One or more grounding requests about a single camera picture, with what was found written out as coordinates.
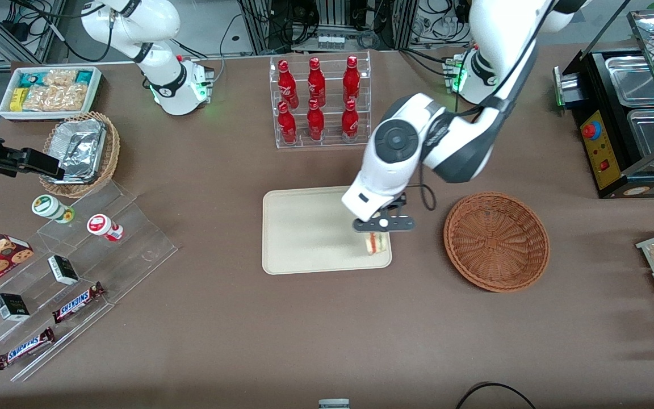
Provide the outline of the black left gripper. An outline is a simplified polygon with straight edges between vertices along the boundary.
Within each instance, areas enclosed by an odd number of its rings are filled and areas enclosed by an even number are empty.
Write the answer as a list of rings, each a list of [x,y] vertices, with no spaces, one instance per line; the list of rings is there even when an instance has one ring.
[[[367,221],[353,220],[353,230],[362,232],[366,244],[371,243],[370,232],[386,232],[386,238],[391,243],[395,231],[410,231],[415,227],[415,220],[403,214],[405,205],[407,205],[407,196],[402,193],[397,199],[371,215]]]

